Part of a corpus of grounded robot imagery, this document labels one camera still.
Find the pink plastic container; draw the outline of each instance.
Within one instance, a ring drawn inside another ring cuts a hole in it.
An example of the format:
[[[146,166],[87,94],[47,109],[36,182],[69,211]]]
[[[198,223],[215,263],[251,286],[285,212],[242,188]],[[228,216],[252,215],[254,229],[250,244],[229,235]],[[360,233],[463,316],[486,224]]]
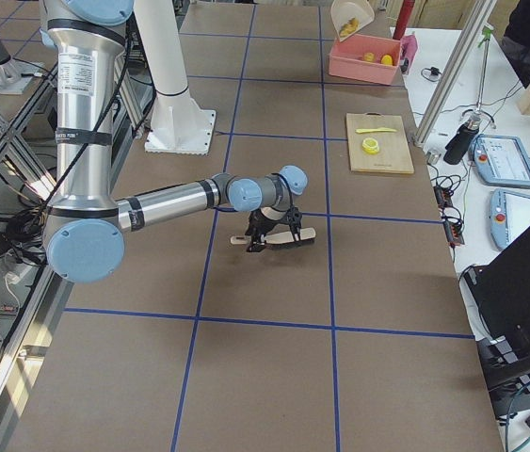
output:
[[[367,52],[374,54],[375,62],[363,61]],[[380,63],[384,55],[393,58],[393,66]],[[400,40],[353,35],[344,42],[336,40],[333,43],[329,52],[329,75],[390,85],[398,69],[399,58]]]

